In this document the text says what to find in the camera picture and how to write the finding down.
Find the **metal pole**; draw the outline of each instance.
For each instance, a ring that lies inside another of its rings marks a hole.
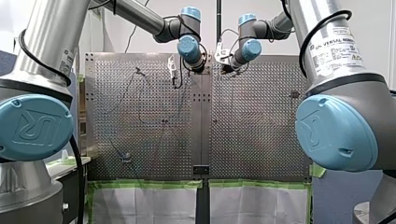
[[[217,42],[220,42],[220,36],[221,36],[221,0],[217,0]]]
[[[98,4],[102,4],[106,0],[94,1]],[[113,2],[106,4],[105,7],[110,11],[114,10]],[[137,25],[152,35],[158,35],[163,30],[165,20],[160,15],[143,6],[136,0],[117,0],[115,9],[115,14],[123,17],[125,20]]]

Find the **label sticker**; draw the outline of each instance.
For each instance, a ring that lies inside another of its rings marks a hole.
[[[65,49],[62,54],[62,61],[61,61],[61,66],[59,67],[59,71],[61,71],[68,77],[70,77],[70,71],[73,67],[74,57],[75,54],[68,49]]]
[[[334,27],[331,36],[313,39],[309,51],[318,76],[329,76],[341,67],[365,68],[355,38],[346,27]]]

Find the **pegboard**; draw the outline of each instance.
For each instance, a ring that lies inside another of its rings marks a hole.
[[[214,68],[211,178],[306,181],[310,160],[294,131],[305,78],[297,57],[261,56],[248,70]]]
[[[261,56],[238,76],[215,63],[211,75],[184,70],[175,90],[171,55],[87,55],[89,179],[193,179],[194,165],[209,165],[209,178],[306,181],[297,57]]]
[[[90,179],[191,178],[191,77],[176,90],[170,56],[87,57]]]

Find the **black cable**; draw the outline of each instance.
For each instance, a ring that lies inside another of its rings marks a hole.
[[[78,150],[75,137],[70,138],[70,145],[76,158],[77,172],[78,172],[78,219],[77,224],[82,224],[84,219],[84,205],[85,205],[85,177],[84,168],[82,167],[81,155]]]
[[[378,224],[388,224],[395,219],[396,219],[396,212],[390,214],[388,217],[386,217],[384,220],[380,221]]]
[[[318,24],[314,27],[314,29],[312,29],[306,36],[303,44],[301,45],[300,56],[299,56],[300,69],[305,77],[306,77],[306,71],[305,71],[305,67],[304,67],[304,57],[305,57],[305,52],[308,48],[308,45],[312,40],[312,37],[314,37],[314,35],[322,28],[323,25],[325,25],[327,22],[329,22],[333,18],[340,16],[340,15],[347,15],[346,19],[349,20],[352,17],[352,12],[349,10],[341,10],[341,11],[337,11],[337,12],[333,13],[332,15],[330,15],[330,16],[324,18],[323,20],[321,20],[320,22],[318,22]]]
[[[123,100],[125,99],[125,97],[126,97],[126,93],[128,92],[129,88],[131,87],[132,82],[134,81],[134,75],[136,75],[136,74],[137,74],[137,72],[133,72],[133,73],[132,73],[132,77],[131,77],[131,79],[129,80],[129,83],[128,83],[128,86],[126,87],[125,92],[122,94],[119,103],[116,104],[112,109],[108,110],[105,114],[110,114],[111,112],[113,112],[115,109],[117,109],[117,108],[122,104],[122,101],[123,101]]]
[[[223,35],[224,35],[227,31],[228,31],[228,32],[231,32],[231,33],[234,33],[234,34],[236,34],[236,35],[239,36],[238,32],[236,32],[235,30],[233,30],[233,29],[225,29],[225,30],[223,30],[223,31],[221,32],[221,35],[220,35],[220,38],[219,38],[219,42],[221,42],[221,39],[222,39]]]
[[[102,4],[100,4],[100,5],[96,6],[96,7],[90,7],[90,8],[88,8],[88,10],[94,10],[94,9],[99,8],[99,7],[104,7],[105,5],[107,5],[108,3],[110,3],[111,1],[113,1],[113,0],[107,0],[107,1],[105,1],[104,3],[102,3]]]
[[[43,62],[38,60],[37,57],[32,52],[29,51],[29,49],[26,46],[26,43],[24,42],[25,33],[26,33],[26,29],[21,32],[20,38],[19,38],[21,49],[23,50],[23,52],[30,59],[32,59],[35,63],[38,63],[40,66],[44,67],[45,69],[47,69],[47,70],[51,71],[52,73],[62,77],[66,81],[67,86],[70,86],[70,84],[72,82],[71,82],[70,78],[67,75],[65,75],[64,73],[60,72],[59,70],[57,70],[57,69],[55,69],[53,67],[50,67],[49,65],[44,64]]]
[[[282,1],[282,7],[283,7],[283,11],[285,12],[286,16],[289,18],[289,20],[293,21],[291,19],[291,15],[288,11],[288,8],[286,7],[286,0],[281,0]]]
[[[150,0],[147,0],[147,1],[146,1],[145,7],[149,4],[149,1],[150,1]],[[136,28],[137,28],[137,25],[134,26],[134,29],[132,30],[131,35],[129,35],[128,44],[127,44],[127,46],[126,46],[125,53],[128,52],[128,49],[129,49],[129,47],[131,46],[132,36],[134,36],[134,33],[136,32]]]

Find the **blue joint cap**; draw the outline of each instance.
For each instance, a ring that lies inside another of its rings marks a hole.
[[[201,21],[201,11],[196,7],[183,7],[181,9],[181,15],[186,15]]]
[[[180,38],[177,44],[177,51],[186,63],[196,63],[201,59],[199,43],[190,35],[184,35]]]
[[[239,17],[239,22],[238,22],[238,23],[239,23],[239,26],[241,26],[241,25],[243,25],[245,22],[247,22],[247,21],[253,21],[253,20],[256,20],[256,15],[253,14],[253,13],[248,13],[248,14],[245,14],[245,15]]]
[[[61,101],[26,94],[0,104],[0,157],[39,161],[63,149],[74,131],[73,117]]]
[[[262,44],[257,39],[249,39],[242,47],[242,57],[246,61],[253,61],[262,53]]]
[[[361,172],[376,163],[378,146],[370,125],[336,97],[320,94],[305,99],[295,129],[305,154],[324,168]]]

